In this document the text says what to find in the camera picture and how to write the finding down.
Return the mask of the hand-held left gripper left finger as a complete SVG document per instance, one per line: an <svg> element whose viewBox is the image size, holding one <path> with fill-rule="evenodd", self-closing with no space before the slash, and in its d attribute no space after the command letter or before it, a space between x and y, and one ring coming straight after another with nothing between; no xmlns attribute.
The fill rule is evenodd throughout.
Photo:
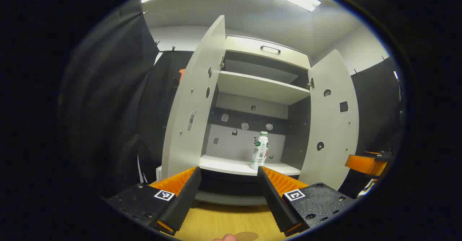
<svg viewBox="0 0 462 241"><path fill-rule="evenodd" d="M180 230L201 183L201 169L192 167L160 182L135 184L106 199L123 215L174 236Z"/></svg>

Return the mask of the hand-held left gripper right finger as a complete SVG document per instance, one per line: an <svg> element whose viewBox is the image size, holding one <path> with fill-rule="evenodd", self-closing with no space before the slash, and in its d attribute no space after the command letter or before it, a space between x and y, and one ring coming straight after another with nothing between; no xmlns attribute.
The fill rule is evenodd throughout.
<svg viewBox="0 0 462 241"><path fill-rule="evenodd" d="M279 231L286 237L324 225L356 202L325 183L307 185L264 166L258 168L257 178Z"/></svg>

